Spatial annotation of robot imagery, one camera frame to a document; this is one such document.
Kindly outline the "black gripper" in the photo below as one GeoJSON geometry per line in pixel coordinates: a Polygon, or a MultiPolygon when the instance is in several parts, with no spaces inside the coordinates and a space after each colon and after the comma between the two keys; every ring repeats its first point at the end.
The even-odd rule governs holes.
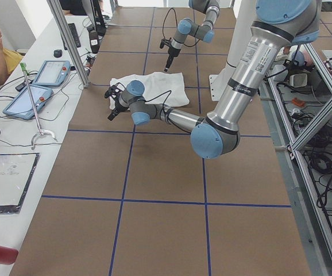
{"type": "Polygon", "coordinates": [[[181,44],[179,44],[179,43],[176,43],[176,44],[170,43],[169,44],[169,49],[168,49],[169,57],[167,59],[166,65],[165,65],[164,72],[168,72],[169,68],[172,65],[173,59],[175,57],[178,57],[180,51],[181,51],[181,44]]]}
{"type": "Polygon", "coordinates": [[[111,111],[111,113],[107,117],[109,121],[113,121],[120,114],[120,112],[125,112],[129,109],[128,103],[123,100],[121,94],[118,94],[116,96],[114,102],[115,102],[115,108],[114,110],[111,111]]]}

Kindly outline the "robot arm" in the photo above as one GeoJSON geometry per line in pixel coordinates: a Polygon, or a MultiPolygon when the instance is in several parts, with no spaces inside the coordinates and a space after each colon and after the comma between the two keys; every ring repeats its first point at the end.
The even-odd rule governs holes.
{"type": "Polygon", "coordinates": [[[219,1],[216,0],[191,0],[188,1],[188,5],[193,10],[201,12],[205,15],[205,18],[201,25],[193,22],[190,18],[184,18],[179,21],[176,26],[176,32],[173,38],[161,39],[160,48],[164,46],[168,47],[168,59],[164,68],[164,72],[167,72],[175,57],[179,56],[182,46],[186,42],[188,36],[192,36],[199,41],[210,43],[214,37],[214,24],[220,15],[219,1]]]}
{"type": "Polygon", "coordinates": [[[243,1],[238,20],[250,23],[246,44],[213,111],[199,117],[144,98],[139,80],[124,89],[111,86],[106,98],[114,100],[109,120],[128,111],[135,125],[159,119],[190,134],[193,150],[214,159],[233,151],[239,141],[238,121],[275,60],[287,46],[313,42],[319,34],[321,1],[243,1]]]}

